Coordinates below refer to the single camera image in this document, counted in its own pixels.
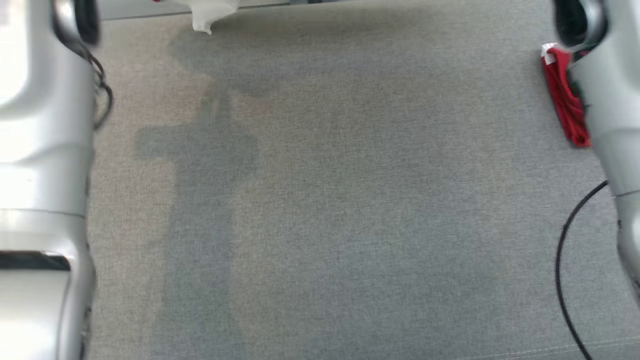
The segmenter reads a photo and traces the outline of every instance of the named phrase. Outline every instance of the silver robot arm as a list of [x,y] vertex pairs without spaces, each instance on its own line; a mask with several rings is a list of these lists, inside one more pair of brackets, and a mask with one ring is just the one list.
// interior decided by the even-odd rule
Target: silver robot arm
[[95,269],[94,1],[0,0],[0,354],[80,359]]
[[618,209],[618,253],[640,303],[640,1],[556,0],[569,73]]

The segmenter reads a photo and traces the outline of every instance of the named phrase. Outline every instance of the red towel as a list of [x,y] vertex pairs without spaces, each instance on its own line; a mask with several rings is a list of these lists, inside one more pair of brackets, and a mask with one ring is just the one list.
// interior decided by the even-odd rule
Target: red towel
[[564,129],[566,138],[578,147],[591,146],[589,133],[584,123],[582,103],[571,91],[566,75],[571,55],[554,47],[555,44],[542,46],[542,64],[547,75],[551,98]]

